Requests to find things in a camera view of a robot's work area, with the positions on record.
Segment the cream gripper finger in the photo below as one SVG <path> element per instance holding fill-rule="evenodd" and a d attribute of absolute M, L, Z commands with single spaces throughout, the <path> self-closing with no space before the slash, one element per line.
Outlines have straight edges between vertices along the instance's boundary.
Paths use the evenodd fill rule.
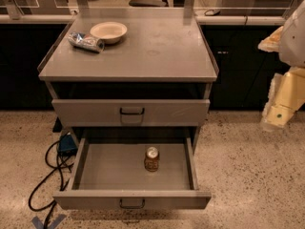
<path fill-rule="evenodd" d="M 279 42 L 283 27 L 279 27 L 265 39 L 261 40 L 258 48 L 264 52 L 279 52 Z"/>
<path fill-rule="evenodd" d="M 268 101 L 265 104 L 260 120 L 260 126 L 266 132 L 283 129 L 294 115 L 294 111 L 291 108 L 275 104 L 275 97 L 280 88 L 282 77 L 282 74 L 276 73 L 271 81 Z"/>

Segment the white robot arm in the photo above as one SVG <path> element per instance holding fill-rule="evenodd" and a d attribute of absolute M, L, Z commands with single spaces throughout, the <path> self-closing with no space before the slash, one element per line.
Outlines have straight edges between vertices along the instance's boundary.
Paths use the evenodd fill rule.
<path fill-rule="evenodd" d="M 260 122 L 265 131 L 271 132 L 284 128 L 305 104 L 305 1 L 258 48 L 277 52 L 280 61 L 290 67 L 284 74 L 276 73 L 271 81 Z"/>

